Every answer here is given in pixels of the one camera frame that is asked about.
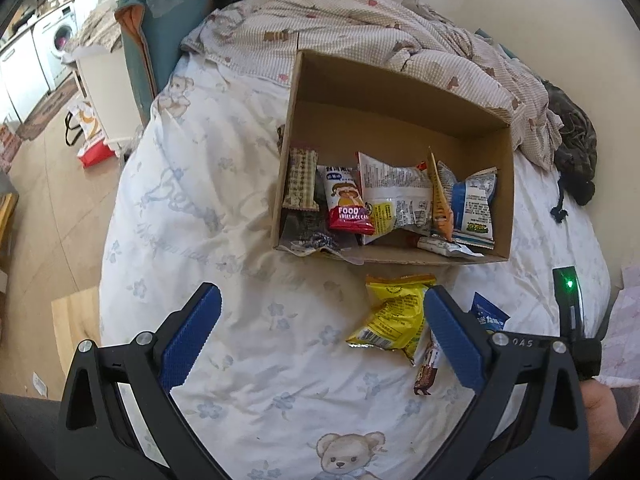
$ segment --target kitchen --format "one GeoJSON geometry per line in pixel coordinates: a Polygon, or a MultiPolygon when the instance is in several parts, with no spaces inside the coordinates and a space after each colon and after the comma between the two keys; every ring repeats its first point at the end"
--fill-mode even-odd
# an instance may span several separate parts
{"type": "Polygon", "coordinates": [[[70,76],[61,61],[63,48],[97,4],[23,1],[0,39],[0,123],[18,128],[70,76]]]}

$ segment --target rug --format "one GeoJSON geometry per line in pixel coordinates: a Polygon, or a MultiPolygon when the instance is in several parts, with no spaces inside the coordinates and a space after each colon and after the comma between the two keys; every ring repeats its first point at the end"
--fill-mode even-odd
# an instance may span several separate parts
{"type": "Polygon", "coordinates": [[[33,140],[39,136],[69,99],[78,92],[76,79],[70,75],[53,94],[42,99],[29,114],[27,120],[18,126],[16,134],[22,140],[33,140]]]}

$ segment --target bed sheet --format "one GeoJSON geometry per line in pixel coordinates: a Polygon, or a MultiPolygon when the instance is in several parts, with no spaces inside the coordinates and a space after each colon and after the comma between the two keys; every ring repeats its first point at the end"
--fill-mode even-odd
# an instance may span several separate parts
{"type": "MultiPolygon", "coordinates": [[[[100,282],[103,344],[155,330],[201,282],[215,283],[222,316],[172,396],[232,478],[413,478],[472,392],[443,364],[433,395],[416,396],[416,369],[401,353],[350,348],[344,339],[369,311],[367,273],[425,269],[273,250],[276,129],[288,90],[193,52],[172,84],[188,88],[182,113],[159,105],[162,97],[154,103],[118,188],[100,282]]],[[[591,335],[609,275],[590,220],[567,198],[568,219],[555,224],[556,172],[519,151],[514,165],[510,260],[428,270],[463,308],[477,291],[511,316],[508,330],[553,335],[551,269],[575,265],[591,335]]],[[[129,390],[124,398],[145,452],[160,460],[129,390]]]]}

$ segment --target washing machine door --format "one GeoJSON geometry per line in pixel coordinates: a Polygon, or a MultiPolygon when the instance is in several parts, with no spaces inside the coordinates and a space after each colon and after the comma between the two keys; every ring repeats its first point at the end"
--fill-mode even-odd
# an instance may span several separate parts
{"type": "Polygon", "coordinates": [[[75,31],[70,23],[58,23],[55,32],[51,35],[51,43],[49,45],[51,53],[57,58],[61,58],[66,42],[71,39],[74,33],[75,31]]]}

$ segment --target yellow snack bag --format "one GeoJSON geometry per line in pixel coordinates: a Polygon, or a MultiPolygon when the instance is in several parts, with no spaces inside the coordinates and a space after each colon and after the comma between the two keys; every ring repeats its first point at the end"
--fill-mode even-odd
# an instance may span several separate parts
{"type": "Polygon", "coordinates": [[[447,241],[453,241],[453,211],[444,194],[444,188],[438,175],[436,168],[436,159],[433,153],[430,154],[427,174],[433,184],[433,225],[436,227],[440,235],[444,236],[447,241]]]}
{"type": "Polygon", "coordinates": [[[367,276],[374,311],[365,325],[347,338],[347,343],[353,347],[402,349],[413,363],[424,328],[424,293],[435,284],[432,274],[392,280],[367,276]]]}

